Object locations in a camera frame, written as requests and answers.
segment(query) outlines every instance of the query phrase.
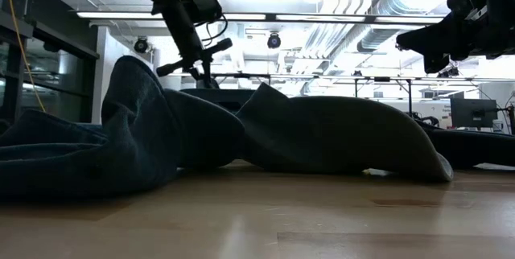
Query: window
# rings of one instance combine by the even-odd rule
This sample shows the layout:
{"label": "window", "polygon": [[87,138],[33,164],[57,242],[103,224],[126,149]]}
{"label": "window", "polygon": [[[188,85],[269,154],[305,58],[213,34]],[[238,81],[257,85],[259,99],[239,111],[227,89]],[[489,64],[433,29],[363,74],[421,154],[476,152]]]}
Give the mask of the window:
{"label": "window", "polygon": [[[35,90],[47,113],[73,122],[89,122],[94,68],[78,57],[39,39],[27,40],[27,60]],[[29,72],[24,70],[21,112],[41,110]]]}
{"label": "window", "polygon": [[[89,111],[87,99],[44,87],[35,87],[48,114],[67,121],[83,121],[84,111]],[[28,109],[41,110],[32,84],[23,84],[22,113]]]}

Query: wooden floor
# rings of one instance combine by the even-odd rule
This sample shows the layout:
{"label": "wooden floor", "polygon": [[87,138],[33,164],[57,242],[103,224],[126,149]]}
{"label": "wooden floor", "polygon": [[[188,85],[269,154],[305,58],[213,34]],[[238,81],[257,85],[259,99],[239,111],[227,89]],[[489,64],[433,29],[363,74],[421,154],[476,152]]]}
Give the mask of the wooden floor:
{"label": "wooden floor", "polygon": [[448,185],[241,162],[114,200],[0,205],[0,258],[515,258],[515,172]]}

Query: wall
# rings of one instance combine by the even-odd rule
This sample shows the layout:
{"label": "wall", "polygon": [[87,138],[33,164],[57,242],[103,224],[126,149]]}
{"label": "wall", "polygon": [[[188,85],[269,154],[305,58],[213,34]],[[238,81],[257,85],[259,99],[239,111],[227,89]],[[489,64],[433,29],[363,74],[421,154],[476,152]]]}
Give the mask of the wall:
{"label": "wall", "polygon": [[97,53],[100,54],[101,58],[97,61],[95,66],[92,123],[100,124],[102,101],[107,93],[109,80],[116,61],[122,56],[134,56],[147,64],[150,69],[153,69],[154,67],[152,64],[142,59],[138,54],[134,53],[131,49],[115,39],[110,34],[108,27],[98,28],[97,41]]}

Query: computer monitor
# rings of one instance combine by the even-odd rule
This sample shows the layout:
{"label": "computer monitor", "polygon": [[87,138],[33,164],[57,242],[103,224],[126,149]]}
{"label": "computer monitor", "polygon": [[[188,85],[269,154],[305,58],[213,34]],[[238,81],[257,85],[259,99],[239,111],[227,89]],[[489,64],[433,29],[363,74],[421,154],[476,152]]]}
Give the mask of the computer monitor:
{"label": "computer monitor", "polygon": [[497,119],[497,103],[486,99],[451,98],[454,127],[493,127]]}

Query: security camera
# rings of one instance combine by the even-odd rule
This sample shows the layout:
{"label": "security camera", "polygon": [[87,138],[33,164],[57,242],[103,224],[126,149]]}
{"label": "security camera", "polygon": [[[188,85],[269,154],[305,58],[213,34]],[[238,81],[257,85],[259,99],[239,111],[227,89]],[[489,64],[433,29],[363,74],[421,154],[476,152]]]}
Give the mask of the security camera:
{"label": "security camera", "polygon": [[281,38],[279,38],[279,34],[278,33],[270,34],[267,45],[268,45],[268,48],[270,48],[270,49],[277,49],[277,48],[281,47]]}
{"label": "security camera", "polygon": [[152,51],[152,44],[147,41],[147,37],[138,37],[138,41],[134,45],[134,50],[141,54]]}

